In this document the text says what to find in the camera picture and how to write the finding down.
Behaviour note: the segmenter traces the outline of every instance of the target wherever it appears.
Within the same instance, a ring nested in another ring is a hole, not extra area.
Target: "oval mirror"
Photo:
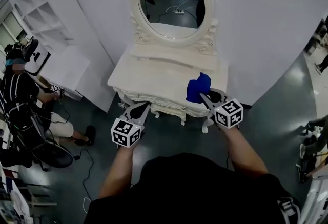
[[[205,16],[204,0],[139,0],[139,7],[157,33],[173,39],[191,36]]]

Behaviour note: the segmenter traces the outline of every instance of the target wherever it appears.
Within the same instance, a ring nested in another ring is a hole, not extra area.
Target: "shorts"
[[[46,135],[51,138],[53,136],[57,143],[59,143],[60,137],[72,137],[74,132],[73,125],[70,122],[65,122],[66,119],[63,119],[60,115],[51,112],[51,122]]]

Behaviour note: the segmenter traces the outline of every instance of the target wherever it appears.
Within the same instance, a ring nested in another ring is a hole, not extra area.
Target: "power strip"
[[[185,14],[185,11],[183,11],[183,10],[180,11],[180,10],[179,10],[179,11],[175,11],[174,13],[175,13],[175,14]]]

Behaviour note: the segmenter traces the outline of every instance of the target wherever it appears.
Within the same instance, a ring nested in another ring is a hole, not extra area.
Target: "black shoe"
[[[81,139],[76,139],[76,140],[74,141],[74,143],[75,143],[76,145],[78,145],[78,146],[83,146],[85,142],[84,142],[83,140],[81,140]]]
[[[92,146],[93,143],[94,143],[95,136],[96,136],[95,127],[94,126],[87,126],[85,136],[87,136],[88,139],[89,139],[88,142],[87,142],[87,145]]]

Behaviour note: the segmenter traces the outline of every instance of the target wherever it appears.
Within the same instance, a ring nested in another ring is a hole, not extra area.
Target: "black cable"
[[[169,13],[172,13],[172,12],[166,12],[166,13],[164,13],[164,14],[159,15],[159,16],[158,16],[157,23],[160,21],[160,18],[161,18],[163,15],[166,15],[166,14],[169,14]]]
[[[61,101],[58,99],[61,107],[63,108],[63,110],[65,111],[65,113],[68,115],[68,118],[66,119],[65,122],[61,122],[61,121],[52,121],[51,119],[48,119],[44,116],[41,116],[41,115],[38,115],[39,117],[42,117],[44,118],[45,120],[50,120],[50,122],[52,122],[53,124],[57,124],[57,123],[60,123],[60,124],[66,124],[68,122],[68,120],[71,118],[71,115],[67,112],[67,110],[65,109],[64,105],[61,103]]]
[[[52,139],[54,140],[54,142],[56,142],[56,140],[55,140],[55,138],[54,138],[54,136],[53,136],[53,134],[52,134],[52,132],[51,132],[50,128],[48,128],[48,131],[49,131],[49,132],[50,132],[50,134],[52,135]]]
[[[88,149],[83,148],[83,149],[81,149],[80,156],[78,156],[78,158],[77,158],[77,157],[74,157],[74,158],[75,158],[75,160],[79,160],[79,159],[81,158],[81,155],[82,155],[82,151],[83,151],[83,150],[85,150],[85,151],[88,152],[88,154],[89,154],[89,156],[90,156],[90,158],[91,158],[91,160],[92,160],[92,164],[91,164],[91,166],[90,166],[90,168],[89,168],[89,172],[88,172],[88,177],[85,178],[85,179],[82,181],[82,185],[83,185],[83,187],[84,187],[84,190],[86,191],[86,193],[87,193],[87,195],[88,195],[88,198],[92,201],[91,196],[90,196],[90,194],[89,194],[89,192],[88,192],[88,190],[87,190],[87,188],[86,188],[85,181],[87,181],[87,180],[90,178],[91,169],[92,169],[92,167],[93,167],[93,165],[94,165],[93,157],[90,155]]]

